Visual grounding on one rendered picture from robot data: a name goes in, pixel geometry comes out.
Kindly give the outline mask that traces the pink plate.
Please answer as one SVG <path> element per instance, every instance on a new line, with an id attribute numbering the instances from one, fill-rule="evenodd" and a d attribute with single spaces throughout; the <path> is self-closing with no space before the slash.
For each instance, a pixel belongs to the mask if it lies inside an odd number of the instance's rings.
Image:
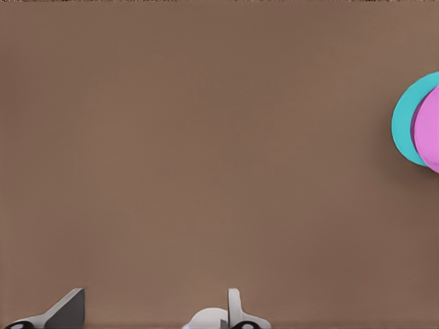
<path id="1" fill-rule="evenodd" d="M 414 123 L 414 141 L 424 163 L 439 173 L 439 86 L 422 102 Z"/>

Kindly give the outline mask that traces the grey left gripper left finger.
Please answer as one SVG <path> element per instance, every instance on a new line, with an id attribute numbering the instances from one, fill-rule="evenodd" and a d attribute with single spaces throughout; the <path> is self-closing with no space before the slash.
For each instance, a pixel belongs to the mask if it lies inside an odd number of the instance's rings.
<path id="1" fill-rule="evenodd" d="M 83 329 L 85 289 L 75 288 L 46 312 L 13 321 L 4 329 Z"/>

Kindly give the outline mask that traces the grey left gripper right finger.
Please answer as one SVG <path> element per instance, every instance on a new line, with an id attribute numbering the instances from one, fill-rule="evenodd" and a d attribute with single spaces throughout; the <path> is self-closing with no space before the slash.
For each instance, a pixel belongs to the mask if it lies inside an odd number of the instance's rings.
<path id="1" fill-rule="evenodd" d="M 246 313 L 239 289 L 228 290 L 227 309 L 204 308 L 187 323 L 187 329 L 271 329 L 268 320 Z"/>

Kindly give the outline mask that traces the blue plate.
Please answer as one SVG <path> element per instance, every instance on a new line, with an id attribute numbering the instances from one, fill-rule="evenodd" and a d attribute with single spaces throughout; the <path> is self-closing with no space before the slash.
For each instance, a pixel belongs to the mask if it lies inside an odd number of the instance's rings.
<path id="1" fill-rule="evenodd" d="M 397 101 L 391 120 L 393 142 L 399 153 L 416 165 L 427 164 L 419 156 L 412 141 L 412 119 L 419 103 L 439 86 L 439 71 L 427 74 L 411 84 Z"/>

